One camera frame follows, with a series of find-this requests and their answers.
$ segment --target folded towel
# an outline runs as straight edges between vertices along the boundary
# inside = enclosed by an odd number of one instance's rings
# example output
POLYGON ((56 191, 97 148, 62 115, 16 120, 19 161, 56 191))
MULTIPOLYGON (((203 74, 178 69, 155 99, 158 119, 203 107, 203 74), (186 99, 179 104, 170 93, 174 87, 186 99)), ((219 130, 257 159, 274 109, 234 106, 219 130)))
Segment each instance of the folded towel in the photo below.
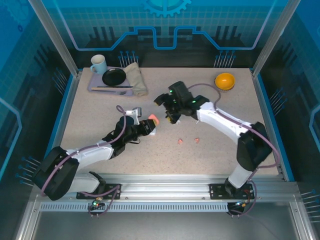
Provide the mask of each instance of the folded towel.
POLYGON ((134 95, 140 97, 148 94, 147 87, 144 83, 144 79, 141 75, 140 69, 136 62, 131 63, 123 69, 126 74, 126 79, 132 86, 134 95))

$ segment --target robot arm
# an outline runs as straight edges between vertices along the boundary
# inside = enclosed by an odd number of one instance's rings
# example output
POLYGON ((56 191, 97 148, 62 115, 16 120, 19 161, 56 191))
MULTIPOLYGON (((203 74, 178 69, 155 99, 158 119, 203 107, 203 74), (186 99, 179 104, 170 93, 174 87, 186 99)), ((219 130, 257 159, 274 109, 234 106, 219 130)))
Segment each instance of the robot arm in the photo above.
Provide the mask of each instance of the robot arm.
POLYGON ((126 111, 125 131, 117 141, 111 144, 105 145, 106 142, 115 139, 122 131, 124 116, 117 122, 115 130, 97 142, 95 146, 82 151, 78 149, 64 150, 60 146, 54 147, 34 172, 32 181, 41 189, 55 167, 70 154, 78 152, 56 172, 44 193, 51 200, 58 200, 66 193, 73 192, 104 193, 106 183, 98 174, 90 172, 87 176, 77 176, 76 173, 90 164, 115 158, 125 150, 126 144, 137 141, 141 136, 154 135, 156 122, 152 119, 139 121, 140 116, 141 108, 126 111))
POLYGON ((182 81, 171 85, 169 91, 171 94, 162 94, 154 102, 159 106, 164 105, 166 118, 170 123, 175 124, 181 115, 191 116, 218 129, 237 144, 238 165, 224 183, 225 191, 233 196, 272 151, 262 139, 244 126, 253 128, 268 138, 265 126, 260 122, 252 124, 242 121, 218 108, 215 109, 214 104, 207 98, 201 95, 193 97, 182 81), (217 111, 240 125, 222 117, 217 111))

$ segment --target speckled countertop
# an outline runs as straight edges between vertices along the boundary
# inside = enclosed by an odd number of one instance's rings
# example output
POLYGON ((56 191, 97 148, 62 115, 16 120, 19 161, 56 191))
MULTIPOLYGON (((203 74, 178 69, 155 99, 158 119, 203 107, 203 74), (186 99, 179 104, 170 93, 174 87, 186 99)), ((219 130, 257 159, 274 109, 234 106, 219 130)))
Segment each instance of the speckled countertop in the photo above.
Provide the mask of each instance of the speckled countertop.
MULTIPOLYGON (((180 124, 170 124, 165 119, 165 108, 156 106, 154 99, 168 92, 168 87, 183 81, 213 84, 223 72, 235 76, 232 90, 224 92, 218 107, 235 117, 255 123, 264 122, 257 95, 247 68, 141 68, 149 94, 127 97, 101 94, 87 90, 92 73, 84 68, 74 98, 61 146, 74 149, 91 145, 115 129, 121 114, 116 105, 125 110, 142 107, 142 118, 155 114, 160 120, 155 136, 141 137, 139 145, 127 144, 118 157, 88 166, 81 172, 113 174, 230 174, 237 165, 237 146, 226 135, 212 126, 191 117, 182 116, 180 124)), ((212 102, 217 93, 209 87, 198 86, 191 90, 194 96, 203 95, 212 102)), ((274 163, 272 154, 264 165, 274 163)), ((276 168, 260 169, 257 174, 277 175, 276 168)))

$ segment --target white mug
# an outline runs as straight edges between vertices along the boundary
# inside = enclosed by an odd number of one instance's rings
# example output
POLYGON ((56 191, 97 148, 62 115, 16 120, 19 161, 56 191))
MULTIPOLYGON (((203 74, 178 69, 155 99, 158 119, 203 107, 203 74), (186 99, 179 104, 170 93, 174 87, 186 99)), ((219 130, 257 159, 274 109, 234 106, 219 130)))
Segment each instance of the white mug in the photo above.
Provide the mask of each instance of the white mug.
POLYGON ((93 64, 90 67, 91 72, 95 74, 104 74, 107 71, 107 63, 105 56, 101 54, 94 55, 91 58, 91 63, 93 64))

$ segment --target metal floor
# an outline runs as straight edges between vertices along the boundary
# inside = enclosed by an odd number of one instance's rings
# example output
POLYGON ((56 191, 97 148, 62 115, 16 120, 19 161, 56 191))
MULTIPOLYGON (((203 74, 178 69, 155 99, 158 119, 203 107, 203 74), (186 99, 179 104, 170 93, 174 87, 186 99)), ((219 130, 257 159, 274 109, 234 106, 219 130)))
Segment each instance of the metal floor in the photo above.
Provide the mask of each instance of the metal floor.
POLYGON ((33 240, 295 240, 286 203, 257 203, 249 217, 220 212, 110 212, 99 219, 83 212, 40 213, 33 240), (259 223, 277 235, 273 236, 259 223))

